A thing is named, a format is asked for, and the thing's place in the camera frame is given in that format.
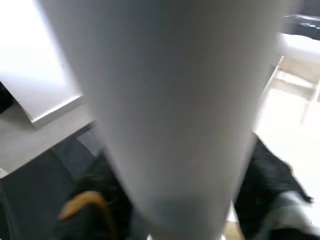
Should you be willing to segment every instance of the white wall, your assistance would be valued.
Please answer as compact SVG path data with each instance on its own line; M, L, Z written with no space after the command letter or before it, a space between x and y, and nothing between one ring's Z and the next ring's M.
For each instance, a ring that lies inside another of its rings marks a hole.
M32 0L0 0L0 81L37 128L79 105L81 92Z

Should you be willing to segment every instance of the white pole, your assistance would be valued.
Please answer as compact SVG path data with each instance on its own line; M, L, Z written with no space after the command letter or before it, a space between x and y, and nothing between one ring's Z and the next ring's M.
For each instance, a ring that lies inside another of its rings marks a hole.
M128 195L164 239L221 236L283 0L40 0Z

